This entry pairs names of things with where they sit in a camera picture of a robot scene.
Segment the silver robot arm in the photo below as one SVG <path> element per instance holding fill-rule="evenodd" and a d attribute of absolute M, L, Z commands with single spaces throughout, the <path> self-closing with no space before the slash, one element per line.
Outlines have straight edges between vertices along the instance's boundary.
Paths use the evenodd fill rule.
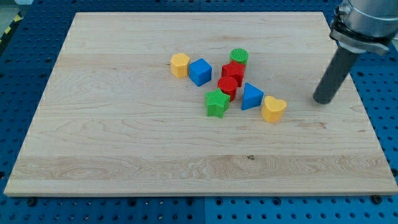
<path fill-rule="evenodd" d="M 330 29 L 330 37 L 353 53 L 384 55 L 397 34 L 397 0 L 343 0 Z"/>

